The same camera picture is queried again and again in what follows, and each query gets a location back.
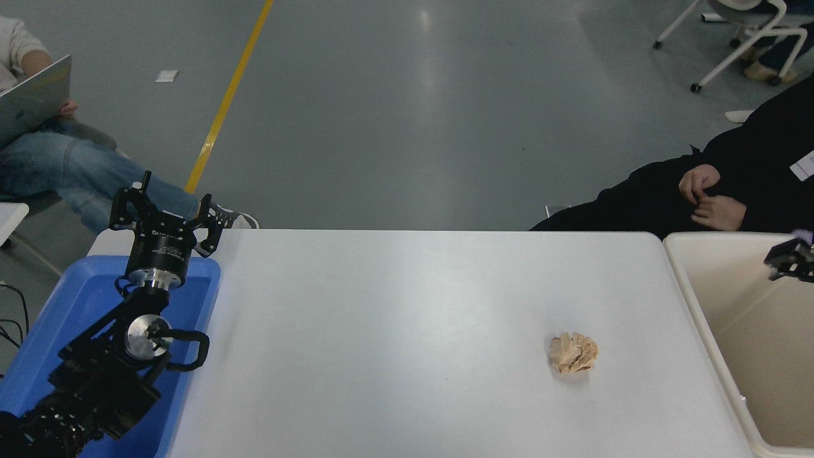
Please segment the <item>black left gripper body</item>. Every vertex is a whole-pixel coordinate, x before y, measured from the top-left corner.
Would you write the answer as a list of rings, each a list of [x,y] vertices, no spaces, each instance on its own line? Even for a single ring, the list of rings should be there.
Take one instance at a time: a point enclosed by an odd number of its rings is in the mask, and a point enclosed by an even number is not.
[[[183,283],[196,238],[189,221],[152,214],[134,223],[134,243],[126,265],[132,283]]]

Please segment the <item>bin-side person's right hand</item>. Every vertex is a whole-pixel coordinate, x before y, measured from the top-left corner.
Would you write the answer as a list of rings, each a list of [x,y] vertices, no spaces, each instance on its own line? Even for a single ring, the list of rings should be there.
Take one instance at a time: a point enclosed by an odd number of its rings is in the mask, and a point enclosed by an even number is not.
[[[718,169],[709,164],[701,164],[689,169],[680,179],[679,191],[692,205],[698,205],[701,197],[705,197],[707,188],[716,185],[721,180]]]

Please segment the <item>bin-side person's left hand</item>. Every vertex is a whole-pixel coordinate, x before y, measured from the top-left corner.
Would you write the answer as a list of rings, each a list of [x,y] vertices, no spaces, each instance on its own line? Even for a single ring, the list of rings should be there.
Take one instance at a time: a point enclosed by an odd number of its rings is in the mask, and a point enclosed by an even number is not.
[[[736,232],[742,227],[747,206],[725,195],[704,195],[690,218],[715,231]]]

